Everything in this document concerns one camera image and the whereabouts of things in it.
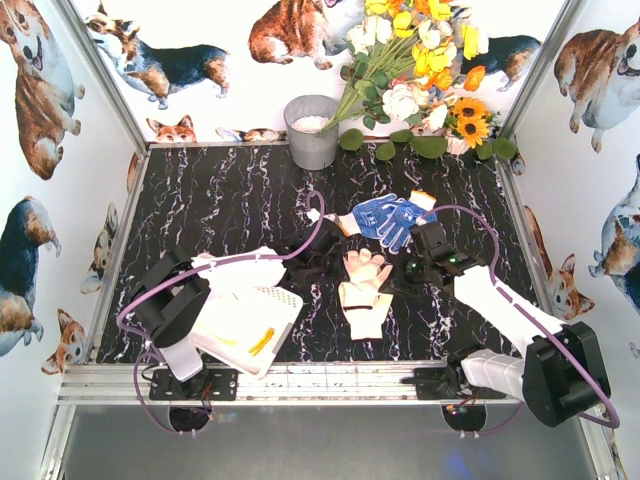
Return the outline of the cream glove red cuff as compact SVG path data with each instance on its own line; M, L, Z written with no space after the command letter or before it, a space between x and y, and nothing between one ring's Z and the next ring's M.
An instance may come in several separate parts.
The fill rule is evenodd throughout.
M393 266L382 254L374 254L366 248L348 251L343 262L348 276L338 287L343 311L372 311L381 300L379 289Z

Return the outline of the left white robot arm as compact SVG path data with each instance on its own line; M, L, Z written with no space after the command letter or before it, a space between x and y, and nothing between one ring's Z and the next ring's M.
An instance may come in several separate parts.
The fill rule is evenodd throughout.
M334 222L321 219L273 247L242 254L170 251L132 289L123 312L135 314L178 381L203 372L205 354L261 378L304 304L281 284L323 274L344 238Z

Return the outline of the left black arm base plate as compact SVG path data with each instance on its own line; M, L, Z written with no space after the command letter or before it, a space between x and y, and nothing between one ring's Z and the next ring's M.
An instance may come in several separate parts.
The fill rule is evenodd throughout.
M234 401L239 372L226 368L204 368L190 379L179 381L170 369L156 370L151 377L149 399L153 401Z

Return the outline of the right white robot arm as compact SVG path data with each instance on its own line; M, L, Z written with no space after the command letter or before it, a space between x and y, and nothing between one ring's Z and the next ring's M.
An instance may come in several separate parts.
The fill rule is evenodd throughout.
M518 351L513 357L488 347L456 353L464 381L524 402L544 425L585 417L598 404L614 429L620 421L595 331L540 310L498 279L478 256L454 249L438 222L410 230L411 250L399 255L382 292L418 297L432 285L488 321Z

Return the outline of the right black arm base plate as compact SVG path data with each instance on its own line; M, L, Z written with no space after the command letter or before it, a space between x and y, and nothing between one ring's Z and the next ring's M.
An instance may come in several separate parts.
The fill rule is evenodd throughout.
M420 367L412 375L400 380L401 384L415 388L419 400L502 400L506 394L487 387L472 385L463 373L459 362L447 362L438 367Z

